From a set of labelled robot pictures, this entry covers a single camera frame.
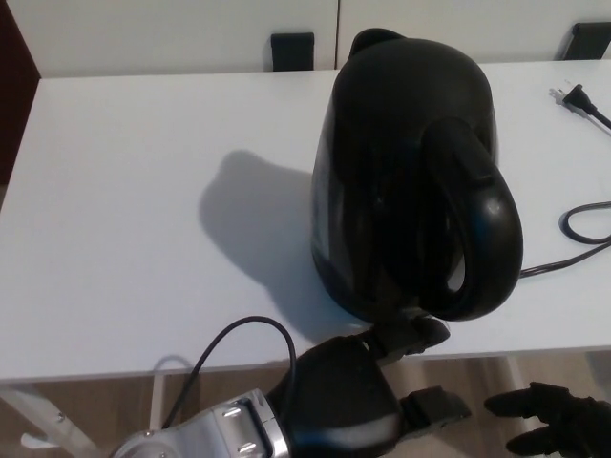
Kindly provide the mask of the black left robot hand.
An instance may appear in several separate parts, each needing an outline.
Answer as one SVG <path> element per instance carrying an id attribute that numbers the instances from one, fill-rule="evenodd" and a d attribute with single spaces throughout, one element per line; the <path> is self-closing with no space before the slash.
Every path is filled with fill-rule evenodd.
<path id="1" fill-rule="evenodd" d="M 440 386 L 397 398 L 383 366 L 420 354 L 450 336 L 436 319 L 378 323 L 335 337 L 300 356 L 296 371 L 266 396 L 293 457 L 380 457 L 408 439 L 471 416 Z"/>

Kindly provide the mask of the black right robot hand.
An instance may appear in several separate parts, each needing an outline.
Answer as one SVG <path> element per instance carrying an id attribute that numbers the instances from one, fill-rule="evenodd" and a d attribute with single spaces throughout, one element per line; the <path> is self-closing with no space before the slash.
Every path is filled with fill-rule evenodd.
<path id="1" fill-rule="evenodd" d="M 527 388 L 488 398 L 484 406 L 497 417 L 536 417 L 545 424 L 507 442 L 506 448 L 517 456 L 610 455 L 610 404 L 605 401 L 576 397 L 566 387 L 531 382 Z"/>

